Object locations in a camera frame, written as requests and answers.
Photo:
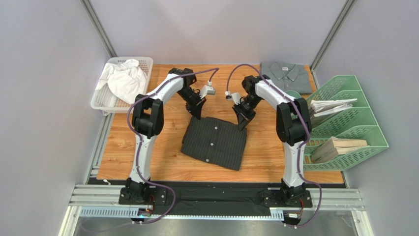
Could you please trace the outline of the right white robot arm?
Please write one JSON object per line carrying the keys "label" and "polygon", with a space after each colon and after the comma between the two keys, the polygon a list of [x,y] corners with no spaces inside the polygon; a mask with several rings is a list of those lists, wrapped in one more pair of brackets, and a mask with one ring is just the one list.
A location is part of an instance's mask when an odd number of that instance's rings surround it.
{"label": "right white robot arm", "polygon": [[241,84],[247,95],[233,94],[238,129],[245,129],[255,118],[254,109],[260,101],[267,101],[275,109],[276,133],[283,143],[285,157],[280,199],[286,206],[299,204],[306,193],[303,159],[312,130],[307,102],[287,95],[271,83],[267,75],[247,76]]}

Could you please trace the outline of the dark pinstriped long sleeve shirt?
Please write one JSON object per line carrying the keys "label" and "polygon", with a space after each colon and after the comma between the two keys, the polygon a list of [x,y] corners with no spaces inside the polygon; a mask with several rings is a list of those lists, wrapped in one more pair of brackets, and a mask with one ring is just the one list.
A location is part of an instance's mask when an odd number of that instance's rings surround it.
{"label": "dark pinstriped long sleeve shirt", "polygon": [[243,161],[247,129],[217,119],[192,117],[183,136],[181,153],[206,163],[239,171]]}

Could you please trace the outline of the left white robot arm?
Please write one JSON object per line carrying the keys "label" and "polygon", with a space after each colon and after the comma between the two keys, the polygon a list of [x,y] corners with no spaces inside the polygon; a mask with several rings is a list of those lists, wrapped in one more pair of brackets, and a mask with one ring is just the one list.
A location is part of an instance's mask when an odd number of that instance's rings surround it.
{"label": "left white robot arm", "polygon": [[150,204],[150,164],[157,136],[164,126],[164,105],[178,94],[186,102],[186,110],[194,118],[201,119],[205,96],[191,88],[197,81],[192,69],[172,68],[166,79],[152,92],[135,98],[128,117],[130,129],[135,133],[136,149],[133,167],[125,186],[120,191],[119,204]]}

